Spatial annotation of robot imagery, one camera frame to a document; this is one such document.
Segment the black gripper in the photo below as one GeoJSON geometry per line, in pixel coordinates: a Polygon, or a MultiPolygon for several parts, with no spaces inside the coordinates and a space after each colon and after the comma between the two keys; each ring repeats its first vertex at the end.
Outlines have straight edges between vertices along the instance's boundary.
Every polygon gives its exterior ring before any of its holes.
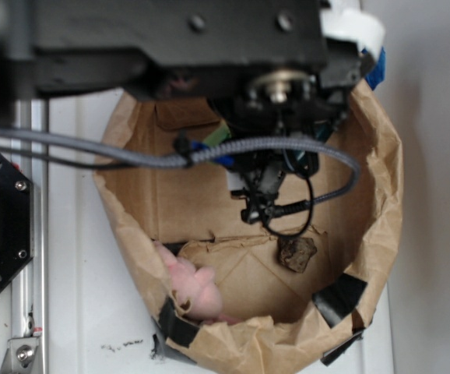
{"type": "Polygon", "coordinates": [[[220,159],[239,181],[230,193],[246,203],[241,212],[243,222],[270,224],[277,218],[310,213],[314,205],[352,189],[352,183],[346,182],[316,196],[311,184],[321,154],[347,167],[352,165],[350,156],[326,144],[347,117],[351,90],[351,79],[336,82],[326,76],[285,71],[253,80],[241,96],[209,101],[225,121],[233,144],[263,140],[260,149],[220,159]],[[279,189],[288,175],[308,184],[308,198],[280,205],[279,189]]]}

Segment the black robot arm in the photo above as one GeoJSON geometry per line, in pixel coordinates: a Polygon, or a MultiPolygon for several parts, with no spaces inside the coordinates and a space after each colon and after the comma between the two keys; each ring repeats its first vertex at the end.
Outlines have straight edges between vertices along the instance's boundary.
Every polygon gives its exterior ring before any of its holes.
{"type": "Polygon", "coordinates": [[[263,224],[310,211],[279,206],[283,176],[309,179],[346,117],[351,90],[377,65],[385,28],[334,1],[0,1],[0,137],[112,158],[121,166],[185,168],[217,161],[244,179],[242,218],[263,224]],[[17,100],[122,88],[134,98],[205,98],[232,138],[201,146],[179,138],[168,157],[12,127],[17,100]]]}

